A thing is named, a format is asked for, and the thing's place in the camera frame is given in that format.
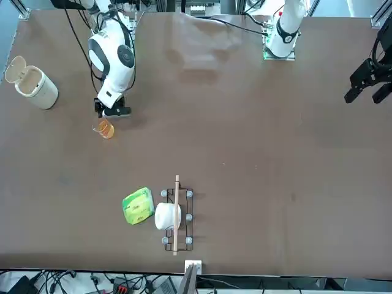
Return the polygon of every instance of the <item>tabletop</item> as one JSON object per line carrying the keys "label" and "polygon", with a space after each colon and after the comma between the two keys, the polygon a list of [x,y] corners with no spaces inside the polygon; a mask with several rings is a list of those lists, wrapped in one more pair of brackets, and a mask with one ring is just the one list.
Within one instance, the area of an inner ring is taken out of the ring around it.
{"label": "tabletop", "polygon": [[[44,111],[0,85],[0,265],[183,273],[193,259],[211,274],[390,278],[392,102],[374,105],[374,89],[344,102],[377,31],[349,18],[301,31],[296,61],[263,61],[258,35],[145,13],[132,116],[104,140],[65,13],[33,11],[11,59],[42,69],[59,99]],[[131,226],[121,207],[145,186],[162,202],[175,175],[194,190],[194,249],[176,257],[153,217]]]}

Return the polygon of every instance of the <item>floor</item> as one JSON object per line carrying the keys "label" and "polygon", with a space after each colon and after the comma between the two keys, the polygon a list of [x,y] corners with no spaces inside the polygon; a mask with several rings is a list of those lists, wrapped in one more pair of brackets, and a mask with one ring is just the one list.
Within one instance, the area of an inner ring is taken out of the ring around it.
{"label": "floor", "polygon": [[9,0],[0,1],[0,82],[2,81],[8,56],[18,26],[19,13]]}
{"label": "floor", "polygon": [[[38,271],[13,271],[0,275],[0,293],[9,291],[13,285],[22,277],[27,276],[28,278],[34,277]],[[109,293],[113,286],[111,285],[108,279],[113,279],[115,277],[123,277],[123,274],[115,274],[108,273],[107,277],[105,277],[102,273],[82,273],[78,272],[76,277],[72,278],[69,275],[64,276],[61,279],[62,286],[67,294],[73,293],[94,293],[96,291],[95,286],[90,279],[91,275],[94,275],[98,280],[97,288],[99,290],[105,289],[107,293]],[[36,287],[41,289],[40,293],[45,293],[45,275],[46,273],[40,277],[36,282]],[[133,282],[137,281],[137,277],[140,277],[139,274],[127,274],[128,280],[136,278]],[[155,275],[149,275],[147,278],[149,281],[154,280],[154,287],[158,287],[161,283],[163,283],[168,276],[157,277]],[[181,283],[182,276],[171,276],[173,285],[176,289],[179,289],[179,285]],[[312,290],[326,290],[325,294],[329,294],[328,290],[335,290],[335,293],[347,293],[353,294],[352,292],[390,292],[392,291],[392,282],[386,281],[372,281],[365,279],[335,279],[335,281],[344,289],[345,292],[336,292],[337,289],[332,289],[330,287],[325,287],[325,278],[316,278],[316,277],[258,277],[258,276],[204,276],[205,279],[210,279],[210,282],[198,282],[198,293],[199,294],[207,294],[211,293],[211,287],[215,287],[218,293],[222,293],[222,289],[230,289],[226,283],[230,285],[235,285],[240,289],[261,289],[265,288],[268,290],[286,290],[286,294],[295,294],[294,291],[287,291],[289,289],[301,289],[301,293],[303,294],[314,294],[311,293]],[[143,289],[145,286],[145,281],[142,280],[141,284],[137,282],[135,285],[139,290],[135,290],[134,294],[143,294]],[[54,294],[62,294],[60,287],[56,287]],[[236,290],[236,292],[228,292],[227,294],[241,294],[240,290]]]}

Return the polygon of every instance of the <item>black wire rack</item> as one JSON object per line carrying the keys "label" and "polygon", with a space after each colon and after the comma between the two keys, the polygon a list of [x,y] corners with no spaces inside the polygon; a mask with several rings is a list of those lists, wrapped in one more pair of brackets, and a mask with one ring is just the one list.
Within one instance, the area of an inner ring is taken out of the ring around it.
{"label": "black wire rack", "polygon": [[[167,189],[167,196],[166,196],[166,203],[173,203],[173,200],[171,199],[171,197],[175,196],[175,190],[176,189]],[[185,231],[186,231],[186,236],[184,237],[184,241],[180,242],[178,241],[178,248],[177,251],[191,251],[194,248],[194,237],[193,237],[193,233],[194,233],[194,190],[190,189],[190,188],[183,188],[181,187],[181,183],[179,184],[179,190],[184,190],[186,191],[186,194],[188,191],[192,192],[192,196],[191,197],[186,197],[186,214],[190,214],[192,216],[192,220],[186,220],[186,215],[184,217],[185,220]],[[173,230],[166,230],[165,231],[165,237],[168,238],[168,243],[164,244],[165,245],[165,250],[166,251],[173,251]],[[186,238],[192,238],[192,243],[191,244],[187,244],[186,243]]]}

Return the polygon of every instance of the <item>green snack bag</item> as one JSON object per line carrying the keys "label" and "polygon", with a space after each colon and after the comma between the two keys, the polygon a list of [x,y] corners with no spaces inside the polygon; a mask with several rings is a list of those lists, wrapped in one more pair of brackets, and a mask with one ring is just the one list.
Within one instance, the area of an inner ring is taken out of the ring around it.
{"label": "green snack bag", "polygon": [[155,212],[153,195],[147,187],[128,195],[122,201],[125,219],[131,225],[139,224]]}

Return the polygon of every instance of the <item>white cup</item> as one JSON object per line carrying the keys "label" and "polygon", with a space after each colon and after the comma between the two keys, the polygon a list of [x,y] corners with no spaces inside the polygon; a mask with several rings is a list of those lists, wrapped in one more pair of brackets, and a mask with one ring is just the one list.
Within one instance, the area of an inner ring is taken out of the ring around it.
{"label": "white cup", "polygon": [[[155,209],[155,226],[158,230],[173,230],[174,229],[174,212],[175,206],[172,203],[160,203]],[[181,208],[178,205],[178,223],[177,228],[181,222]]]}

